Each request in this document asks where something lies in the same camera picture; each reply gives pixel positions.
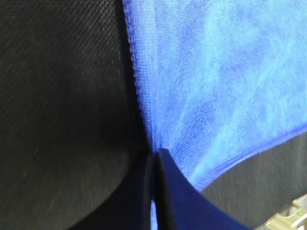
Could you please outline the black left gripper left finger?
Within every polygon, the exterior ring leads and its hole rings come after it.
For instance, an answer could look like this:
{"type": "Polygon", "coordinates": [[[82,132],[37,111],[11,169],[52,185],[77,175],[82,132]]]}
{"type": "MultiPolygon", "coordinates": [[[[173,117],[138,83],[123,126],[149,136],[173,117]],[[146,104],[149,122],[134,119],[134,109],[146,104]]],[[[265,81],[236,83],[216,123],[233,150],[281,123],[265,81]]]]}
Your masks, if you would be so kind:
{"type": "Polygon", "coordinates": [[[141,150],[114,192],[70,230],[149,230],[153,156],[141,150]]]}

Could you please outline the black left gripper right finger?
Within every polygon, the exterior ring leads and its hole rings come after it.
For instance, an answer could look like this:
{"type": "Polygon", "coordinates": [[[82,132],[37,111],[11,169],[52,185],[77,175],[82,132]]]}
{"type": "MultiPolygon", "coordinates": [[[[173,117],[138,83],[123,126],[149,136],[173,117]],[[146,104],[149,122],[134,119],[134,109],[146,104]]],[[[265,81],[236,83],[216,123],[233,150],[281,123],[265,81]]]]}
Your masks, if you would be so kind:
{"type": "Polygon", "coordinates": [[[224,213],[185,178],[166,149],[155,162],[155,205],[160,230],[246,230],[224,213]]]}

